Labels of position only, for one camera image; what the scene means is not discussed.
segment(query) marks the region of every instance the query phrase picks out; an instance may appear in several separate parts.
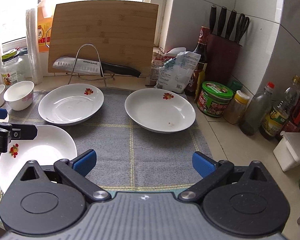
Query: bamboo cutting board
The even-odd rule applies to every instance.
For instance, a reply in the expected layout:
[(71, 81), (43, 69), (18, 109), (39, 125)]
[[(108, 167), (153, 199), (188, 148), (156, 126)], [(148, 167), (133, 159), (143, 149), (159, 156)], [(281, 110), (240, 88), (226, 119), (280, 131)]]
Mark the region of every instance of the bamboo cutting board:
[[(158, 5), (119, 0), (94, 0), (57, 4), (53, 17), (48, 72), (62, 56), (75, 57), (91, 43), (100, 60), (133, 67), (150, 75)], [(79, 58), (98, 61), (96, 51), (86, 46)]]

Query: placemat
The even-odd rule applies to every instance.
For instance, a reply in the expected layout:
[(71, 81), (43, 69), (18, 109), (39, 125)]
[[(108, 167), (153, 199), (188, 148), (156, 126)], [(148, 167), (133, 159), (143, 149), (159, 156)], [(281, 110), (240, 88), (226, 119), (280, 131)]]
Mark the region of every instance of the placemat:
[[(177, 133), (150, 132), (136, 124), (124, 109), (133, 91), (101, 90), (105, 100), (98, 112), (84, 123), (60, 126), (74, 139), (78, 154), (88, 149), (97, 152), (97, 165), (87, 179), (112, 195), (116, 191), (173, 191), (178, 195), (202, 179), (192, 167), (192, 154), (200, 151), (210, 158), (212, 155), (196, 122)], [(22, 111), (14, 111), (5, 103), (9, 122), (50, 124), (38, 113), (38, 104), (48, 92), (35, 91), (34, 102)]]

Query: plate with fruit decal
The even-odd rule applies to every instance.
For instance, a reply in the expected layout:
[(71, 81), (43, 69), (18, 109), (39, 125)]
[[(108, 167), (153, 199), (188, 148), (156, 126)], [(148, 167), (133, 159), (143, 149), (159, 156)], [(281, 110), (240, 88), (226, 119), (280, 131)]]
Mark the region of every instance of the plate with fruit decal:
[(195, 120), (192, 105), (180, 95), (164, 89), (134, 91), (127, 97), (124, 106), (133, 121), (157, 133), (182, 131)]
[(75, 125), (88, 120), (102, 106), (99, 88), (88, 84), (65, 85), (49, 92), (39, 103), (39, 115), (57, 125)]
[(77, 157), (72, 137), (52, 125), (36, 125), (38, 134), (33, 140), (12, 140), (8, 151), (0, 155), (0, 188), (6, 192), (23, 165), (36, 160), (40, 165), (53, 165), (57, 160)]

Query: white seasoning box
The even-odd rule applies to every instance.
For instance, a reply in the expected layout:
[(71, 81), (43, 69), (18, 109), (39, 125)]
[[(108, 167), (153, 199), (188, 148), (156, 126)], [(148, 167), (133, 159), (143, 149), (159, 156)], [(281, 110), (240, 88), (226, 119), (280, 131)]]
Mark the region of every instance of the white seasoning box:
[(281, 169), (287, 171), (300, 165), (300, 133), (282, 131), (280, 134), (283, 138), (273, 153)]

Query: gray gripper base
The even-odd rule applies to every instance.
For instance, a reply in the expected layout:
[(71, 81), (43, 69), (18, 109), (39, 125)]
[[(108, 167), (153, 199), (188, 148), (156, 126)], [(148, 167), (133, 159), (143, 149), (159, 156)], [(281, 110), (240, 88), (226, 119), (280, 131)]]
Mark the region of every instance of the gray gripper base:
[[(182, 203), (172, 193), (118, 192), (114, 199), (93, 203), (75, 225), (42, 240), (239, 240), (210, 225), (193, 203)], [(278, 234), (264, 240), (284, 240)], [(2, 240), (30, 240), (13, 232)]]

